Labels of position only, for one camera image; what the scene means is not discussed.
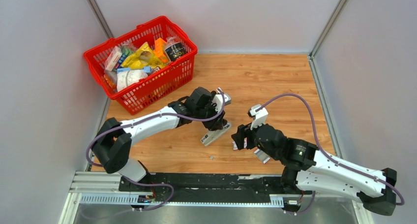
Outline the black and grey stapler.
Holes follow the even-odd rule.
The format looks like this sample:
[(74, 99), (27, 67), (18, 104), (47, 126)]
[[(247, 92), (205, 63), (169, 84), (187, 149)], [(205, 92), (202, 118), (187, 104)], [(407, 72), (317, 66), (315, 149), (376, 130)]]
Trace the black and grey stapler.
[(208, 131), (202, 138), (201, 143), (204, 146), (208, 146), (213, 143), (215, 140), (220, 138), (224, 133), (226, 133), (231, 128), (232, 123), (228, 122), (222, 129), (215, 131)]

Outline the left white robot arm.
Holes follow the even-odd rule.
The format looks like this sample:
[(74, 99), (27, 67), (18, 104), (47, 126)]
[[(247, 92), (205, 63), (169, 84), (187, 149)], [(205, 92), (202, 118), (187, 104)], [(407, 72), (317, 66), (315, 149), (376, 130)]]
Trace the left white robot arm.
[[(143, 117), (121, 122), (115, 118), (107, 119), (88, 145), (86, 156), (91, 165), (103, 167), (108, 174), (118, 173), (127, 177), (137, 191), (144, 192), (150, 186), (150, 178), (146, 175), (146, 168), (130, 158), (131, 146), (152, 135), (193, 121), (203, 123), (207, 129), (201, 143), (208, 146), (230, 128), (231, 123), (224, 118), (224, 108), (231, 101), (231, 97), (220, 88), (210, 92), (198, 87), (191, 95), (172, 101)], [(99, 160), (98, 163), (89, 158), (90, 153)]]

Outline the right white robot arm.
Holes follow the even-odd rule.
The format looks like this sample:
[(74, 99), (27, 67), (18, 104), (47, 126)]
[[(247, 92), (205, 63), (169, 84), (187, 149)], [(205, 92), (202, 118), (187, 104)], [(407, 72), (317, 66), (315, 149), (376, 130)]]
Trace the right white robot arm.
[(256, 148), (284, 165), (280, 186), (285, 193), (316, 191), (349, 198), (379, 215), (394, 212), (397, 173), (391, 168), (355, 165), (320, 151), (313, 143), (286, 137), (268, 124), (254, 129), (240, 125), (231, 138), (238, 150)]

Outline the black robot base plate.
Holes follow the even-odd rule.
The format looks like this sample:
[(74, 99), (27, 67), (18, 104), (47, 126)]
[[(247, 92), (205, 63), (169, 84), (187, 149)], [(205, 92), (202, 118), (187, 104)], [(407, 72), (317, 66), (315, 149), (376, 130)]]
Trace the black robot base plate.
[(169, 184), (174, 187), (172, 202), (266, 203), (272, 194), (301, 196), (300, 190), (283, 188), (280, 175), (151, 173), (140, 182), (152, 186), (138, 186), (121, 178), (119, 191), (150, 192), (157, 201), (164, 201), (171, 193), (165, 186)]

